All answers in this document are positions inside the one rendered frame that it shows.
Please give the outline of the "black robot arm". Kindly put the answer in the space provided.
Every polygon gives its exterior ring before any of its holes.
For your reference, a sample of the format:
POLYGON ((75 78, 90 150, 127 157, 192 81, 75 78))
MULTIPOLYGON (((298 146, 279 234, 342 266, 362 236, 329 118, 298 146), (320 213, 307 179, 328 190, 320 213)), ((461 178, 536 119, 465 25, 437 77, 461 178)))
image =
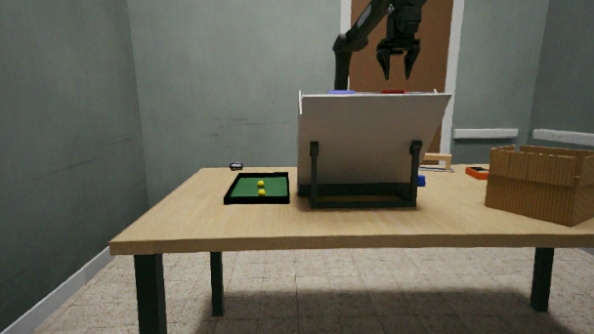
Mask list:
POLYGON ((335 39, 334 91, 348 91, 352 54, 367 46, 368 34, 386 15, 386 38, 414 38, 421 22, 422 6, 426 2, 427 0, 371 0, 355 24, 346 33, 339 33, 335 39))

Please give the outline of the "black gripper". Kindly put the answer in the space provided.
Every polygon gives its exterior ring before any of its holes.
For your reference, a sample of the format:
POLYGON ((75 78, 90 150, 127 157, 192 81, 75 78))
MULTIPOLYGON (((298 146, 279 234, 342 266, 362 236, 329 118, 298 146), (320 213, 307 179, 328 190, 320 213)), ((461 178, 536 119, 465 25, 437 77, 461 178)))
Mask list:
POLYGON ((404 56, 404 70, 405 79, 409 79, 412 67, 420 52, 419 44, 420 38, 385 38, 379 42, 376 46, 376 52, 379 51, 376 54, 376 59, 383 69, 386 80, 389 79, 390 57, 401 56, 403 51, 407 51, 407 54, 404 56))

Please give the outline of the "blue round plug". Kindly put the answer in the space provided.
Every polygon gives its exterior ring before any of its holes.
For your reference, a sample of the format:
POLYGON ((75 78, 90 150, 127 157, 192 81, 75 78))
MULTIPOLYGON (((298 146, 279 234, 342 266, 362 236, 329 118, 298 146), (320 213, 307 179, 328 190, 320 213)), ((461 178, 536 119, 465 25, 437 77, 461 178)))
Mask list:
POLYGON ((418 187, 425 187, 425 176, 418 175, 418 187))

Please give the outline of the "green tray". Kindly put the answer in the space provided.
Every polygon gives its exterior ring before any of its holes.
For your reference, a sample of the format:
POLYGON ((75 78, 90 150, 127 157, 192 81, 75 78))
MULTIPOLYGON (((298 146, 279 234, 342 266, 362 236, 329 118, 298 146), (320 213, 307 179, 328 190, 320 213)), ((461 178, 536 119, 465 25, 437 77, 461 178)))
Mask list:
POLYGON ((288 172, 238 173, 225 196, 224 205, 290 204, 288 172), (262 188, 259 181, 264 182, 262 188), (258 194, 260 189, 265 196, 258 194))

